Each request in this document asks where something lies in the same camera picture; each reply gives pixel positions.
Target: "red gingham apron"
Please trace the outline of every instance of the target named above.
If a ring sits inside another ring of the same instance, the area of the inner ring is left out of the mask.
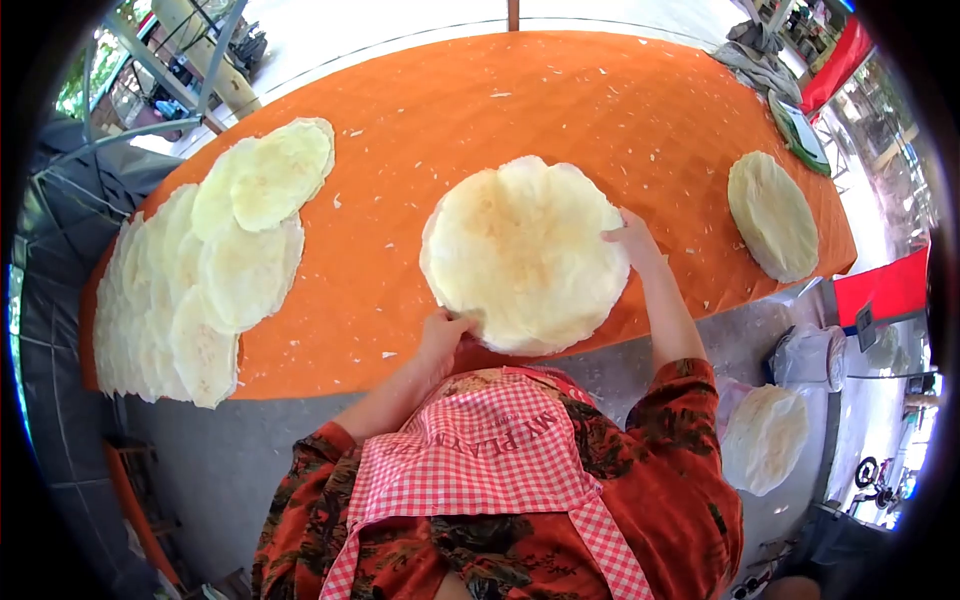
[[[396,433],[370,438],[350,496],[348,537],[322,600],[350,596],[360,530],[390,516],[568,513],[617,598],[653,600],[636,556],[584,471],[563,405],[532,380],[576,400],[562,372],[504,368],[484,390],[433,395]]]

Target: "left hand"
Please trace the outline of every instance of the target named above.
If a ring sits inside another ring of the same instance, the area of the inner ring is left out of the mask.
[[[420,376],[428,389],[439,385],[453,371],[457,350],[473,341],[472,338],[464,339],[464,334],[474,327],[474,319],[454,319],[443,307],[435,310],[423,322],[423,335],[413,362],[422,370]]]

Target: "tablecloth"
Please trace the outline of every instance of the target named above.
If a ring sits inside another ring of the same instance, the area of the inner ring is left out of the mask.
[[[843,273],[856,259],[832,181],[784,149],[752,89],[701,50],[593,32],[465,37],[335,72],[219,135],[140,209],[149,218],[237,140],[298,116],[333,124],[336,166],[300,211],[306,243],[282,309],[241,337],[233,398],[367,390],[412,356],[436,306],[418,266],[427,217],[457,182],[518,156],[571,162],[611,202],[646,219],[694,318],[785,287],[750,257],[728,208],[728,172],[751,151],[774,156],[804,191],[820,235],[814,275]],[[82,298],[81,358],[92,389],[95,289],[111,252]],[[607,321],[565,353],[649,331],[631,274]],[[458,368],[498,362],[519,361],[477,350]]]

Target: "gray tarp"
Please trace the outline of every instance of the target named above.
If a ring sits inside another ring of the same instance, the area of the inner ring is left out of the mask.
[[[80,147],[82,128],[74,119],[52,120],[40,136],[31,172]],[[14,244],[14,266],[24,270],[19,353],[36,459],[77,543],[121,598],[153,598],[156,576],[128,549],[108,478],[101,439],[120,433],[113,402],[82,384],[80,289],[124,213],[178,164],[178,158],[126,143],[98,151],[96,164],[93,155],[70,160],[28,186]]]

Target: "shirt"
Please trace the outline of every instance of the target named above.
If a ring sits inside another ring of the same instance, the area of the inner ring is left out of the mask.
[[[481,390],[484,370],[440,393]],[[714,432],[713,370],[664,365],[621,431],[595,408],[543,386],[574,427],[584,470],[663,600],[708,600],[730,584],[743,545],[742,505],[723,480]],[[296,442],[257,545],[255,598],[316,600],[347,538],[347,508],[363,446],[329,422]],[[475,598],[609,597],[566,514],[391,517],[360,534],[354,598],[431,599],[450,570]]]

